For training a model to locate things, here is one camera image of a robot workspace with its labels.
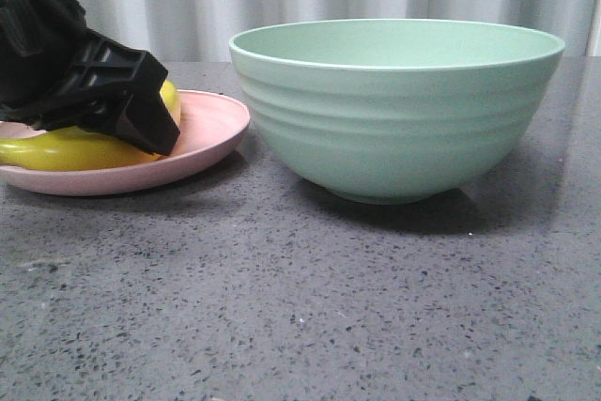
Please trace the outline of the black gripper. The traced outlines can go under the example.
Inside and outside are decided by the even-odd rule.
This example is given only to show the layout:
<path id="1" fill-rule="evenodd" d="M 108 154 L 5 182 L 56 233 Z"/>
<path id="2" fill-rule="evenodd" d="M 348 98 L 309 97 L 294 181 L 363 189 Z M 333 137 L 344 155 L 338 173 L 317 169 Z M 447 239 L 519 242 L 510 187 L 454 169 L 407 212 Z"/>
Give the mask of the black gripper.
<path id="1" fill-rule="evenodd" d="M 160 90 L 166 68 L 92 30 L 77 0 L 1 0 L 1 118 L 35 130 L 77 126 L 168 155 L 179 127 Z"/>

